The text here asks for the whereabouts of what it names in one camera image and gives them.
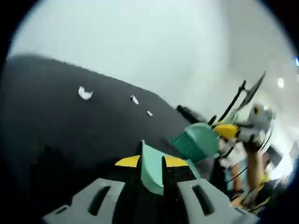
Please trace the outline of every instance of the ceiling light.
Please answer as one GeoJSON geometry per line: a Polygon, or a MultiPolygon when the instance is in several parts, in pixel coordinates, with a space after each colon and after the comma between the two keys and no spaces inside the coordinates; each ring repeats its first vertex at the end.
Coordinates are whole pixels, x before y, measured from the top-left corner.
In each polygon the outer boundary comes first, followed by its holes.
{"type": "Polygon", "coordinates": [[[278,78],[277,85],[279,88],[283,88],[285,86],[285,80],[283,78],[278,78]]]}

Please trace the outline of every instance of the white ceiling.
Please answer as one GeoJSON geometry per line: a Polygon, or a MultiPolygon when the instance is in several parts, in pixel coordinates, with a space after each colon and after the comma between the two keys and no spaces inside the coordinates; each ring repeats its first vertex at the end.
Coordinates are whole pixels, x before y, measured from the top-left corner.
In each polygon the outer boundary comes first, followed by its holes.
{"type": "Polygon", "coordinates": [[[280,23],[258,1],[223,3],[228,19],[230,69],[253,84],[266,71],[257,95],[266,95],[291,137],[299,138],[299,68],[295,51],[280,23]],[[279,88],[277,80],[285,81],[279,88]]]}

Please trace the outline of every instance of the black mat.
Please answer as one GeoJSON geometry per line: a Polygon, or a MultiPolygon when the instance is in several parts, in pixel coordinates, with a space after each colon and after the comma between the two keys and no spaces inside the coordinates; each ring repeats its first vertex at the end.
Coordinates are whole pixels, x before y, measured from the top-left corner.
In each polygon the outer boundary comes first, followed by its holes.
{"type": "Polygon", "coordinates": [[[37,56],[7,61],[0,97],[1,156],[22,195],[38,208],[57,191],[87,184],[81,177],[99,164],[135,155],[142,139],[171,154],[161,139],[188,126],[150,91],[37,56]],[[90,100],[80,98],[79,86],[93,91],[90,100]]]}

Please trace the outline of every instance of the white paper scrap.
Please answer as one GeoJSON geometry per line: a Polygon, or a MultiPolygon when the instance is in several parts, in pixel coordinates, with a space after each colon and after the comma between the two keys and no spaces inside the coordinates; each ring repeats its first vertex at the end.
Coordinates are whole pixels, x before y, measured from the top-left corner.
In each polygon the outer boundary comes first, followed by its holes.
{"type": "Polygon", "coordinates": [[[92,95],[93,95],[93,91],[92,92],[85,92],[85,89],[83,86],[80,86],[79,87],[79,90],[78,90],[78,94],[79,96],[84,99],[84,100],[89,100],[92,95]]]}
{"type": "Polygon", "coordinates": [[[134,103],[136,103],[137,105],[139,104],[138,100],[136,99],[136,97],[134,95],[132,95],[130,98],[134,103]]]}
{"type": "Polygon", "coordinates": [[[151,117],[153,116],[153,114],[150,111],[146,111],[146,113],[148,113],[148,115],[151,117]]]}

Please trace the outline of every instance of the gray plastic piece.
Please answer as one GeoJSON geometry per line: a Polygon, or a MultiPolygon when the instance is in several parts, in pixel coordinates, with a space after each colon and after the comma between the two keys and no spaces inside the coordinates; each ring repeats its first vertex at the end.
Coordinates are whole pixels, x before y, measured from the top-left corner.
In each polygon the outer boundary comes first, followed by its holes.
{"type": "Polygon", "coordinates": [[[49,224],[111,224],[116,202],[124,185],[123,182],[97,179],[73,197],[71,206],[64,205],[44,216],[43,220],[49,224]],[[94,216],[88,210],[98,192],[105,187],[110,187],[110,189],[97,215],[94,216]]]}
{"type": "Polygon", "coordinates": [[[189,224],[253,224],[258,221],[257,216],[233,207],[225,194],[204,179],[179,182],[178,188],[185,203],[189,224]],[[199,189],[201,201],[194,189],[199,189]],[[204,212],[203,203],[208,207],[209,214],[204,212]]]}

